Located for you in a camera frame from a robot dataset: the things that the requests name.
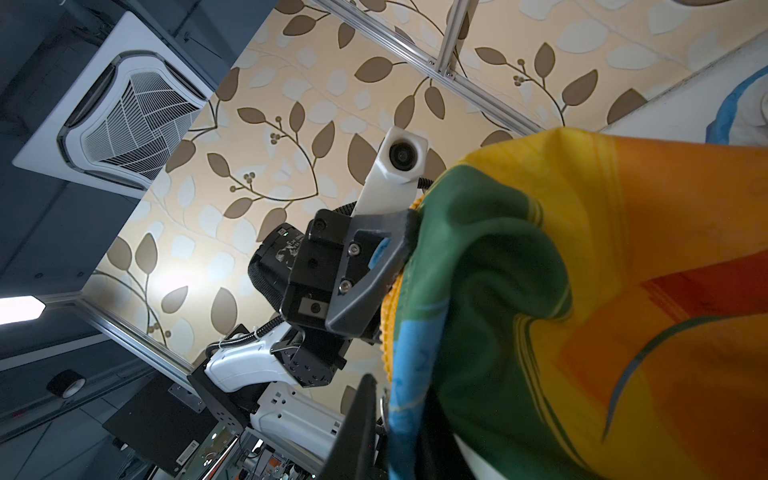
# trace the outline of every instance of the white label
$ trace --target white label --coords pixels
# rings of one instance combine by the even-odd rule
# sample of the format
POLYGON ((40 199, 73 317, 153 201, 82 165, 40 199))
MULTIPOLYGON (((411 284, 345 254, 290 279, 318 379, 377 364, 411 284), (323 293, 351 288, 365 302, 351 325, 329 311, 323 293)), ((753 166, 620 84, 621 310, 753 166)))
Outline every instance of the white label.
POLYGON ((187 445, 181 455, 179 455, 179 458, 176 459, 176 463, 184 466, 184 464, 187 463, 187 460, 190 459, 194 451, 197 450, 197 447, 199 446, 200 444, 193 440, 189 445, 187 445))

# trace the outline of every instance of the screw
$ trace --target screw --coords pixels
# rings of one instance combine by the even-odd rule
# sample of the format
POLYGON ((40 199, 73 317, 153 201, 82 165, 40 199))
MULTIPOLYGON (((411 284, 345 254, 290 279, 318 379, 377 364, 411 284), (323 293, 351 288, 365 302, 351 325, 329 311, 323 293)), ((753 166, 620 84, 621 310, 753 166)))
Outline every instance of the screw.
POLYGON ((345 293, 348 293, 352 289, 352 282, 350 282, 347 279, 344 279, 339 284, 339 293, 344 295, 345 293))

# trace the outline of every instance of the ceiling light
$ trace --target ceiling light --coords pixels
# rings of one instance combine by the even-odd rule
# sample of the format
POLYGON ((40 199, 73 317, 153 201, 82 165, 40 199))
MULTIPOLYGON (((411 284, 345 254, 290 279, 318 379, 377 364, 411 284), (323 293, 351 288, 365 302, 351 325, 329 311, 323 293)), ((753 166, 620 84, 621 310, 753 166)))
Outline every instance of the ceiling light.
POLYGON ((0 324, 34 320, 44 309, 45 304, 33 296, 0 298, 0 324))

